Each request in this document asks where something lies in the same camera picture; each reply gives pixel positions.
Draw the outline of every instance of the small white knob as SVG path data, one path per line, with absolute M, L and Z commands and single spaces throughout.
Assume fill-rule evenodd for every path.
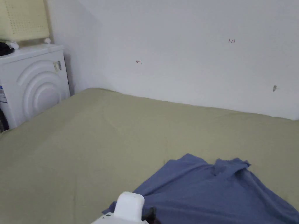
M 15 50 L 19 49 L 19 45 L 16 42 L 11 42 L 8 45 Z
M 50 44 L 50 43 L 51 43 L 51 39 L 50 39 L 50 38 L 46 38 L 46 39 L 44 40 L 44 42 L 45 42 L 46 44 Z

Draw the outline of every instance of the mattress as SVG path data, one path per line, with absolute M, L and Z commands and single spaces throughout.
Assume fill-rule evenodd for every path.
M 0 135 L 1 223 L 92 223 L 169 159 L 248 160 L 299 209 L 299 122 L 87 89 Z

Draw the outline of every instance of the black part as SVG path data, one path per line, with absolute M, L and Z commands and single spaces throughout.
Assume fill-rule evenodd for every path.
M 0 133 L 9 129 L 8 122 L 4 113 L 0 109 Z
M 0 42 L 0 56 L 11 54 L 14 50 L 15 49 L 10 48 L 6 43 Z
M 147 221 L 148 224 L 161 224 L 161 222 L 156 217 L 157 209 L 156 207 L 151 207 L 148 213 L 142 216 L 142 221 Z

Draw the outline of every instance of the yellow basket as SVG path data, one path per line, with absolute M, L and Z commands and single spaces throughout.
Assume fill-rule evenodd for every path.
M 49 27 L 43 0 L 0 0 L 0 40 L 46 37 Z

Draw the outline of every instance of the blue cloth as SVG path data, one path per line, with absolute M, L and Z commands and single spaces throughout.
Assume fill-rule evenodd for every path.
M 240 159 L 215 165 L 187 154 L 168 161 L 134 192 L 162 224 L 299 223 L 294 207 L 266 188 Z M 103 213 L 114 212 L 116 202 Z

